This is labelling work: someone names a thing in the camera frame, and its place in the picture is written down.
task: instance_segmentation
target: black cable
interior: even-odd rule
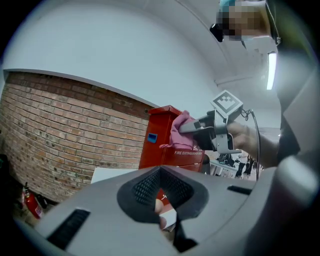
[[[256,180],[258,180],[259,179],[259,169],[260,169],[261,137],[260,137],[257,119],[256,119],[255,113],[252,109],[245,111],[243,108],[240,108],[240,114],[246,121],[248,121],[249,115],[252,115],[252,118],[254,121],[255,130],[256,130],[256,138],[257,138]]]

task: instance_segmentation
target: ceiling light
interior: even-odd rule
[[[276,63],[277,63],[277,54],[275,52],[268,53],[268,84],[266,86],[267,90],[271,90],[274,86],[275,73],[276,73]]]

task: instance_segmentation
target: fire extinguisher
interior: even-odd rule
[[[35,195],[29,190],[27,182],[23,187],[22,196],[24,198],[24,203],[28,207],[29,211],[36,219],[40,219],[43,215],[42,208],[38,204]]]

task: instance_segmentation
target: pink cloth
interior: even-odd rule
[[[170,144],[162,144],[159,146],[162,148],[175,148],[192,150],[194,146],[193,135],[190,133],[179,133],[180,126],[192,122],[194,119],[190,117],[188,111],[183,111],[176,119],[173,120],[171,126]]]

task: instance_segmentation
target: fire extinguisher cabinet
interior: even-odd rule
[[[171,105],[151,109],[149,123],[146,130],[139,169],[152,166],[169,165],[199,172],[205,152],[194,145],[192,150],[176,149],[173,147],[159,148],[162,144],[169,144],[171,126],[181,111]],[[164,205],[169,201],[160,190],[157,198]]]

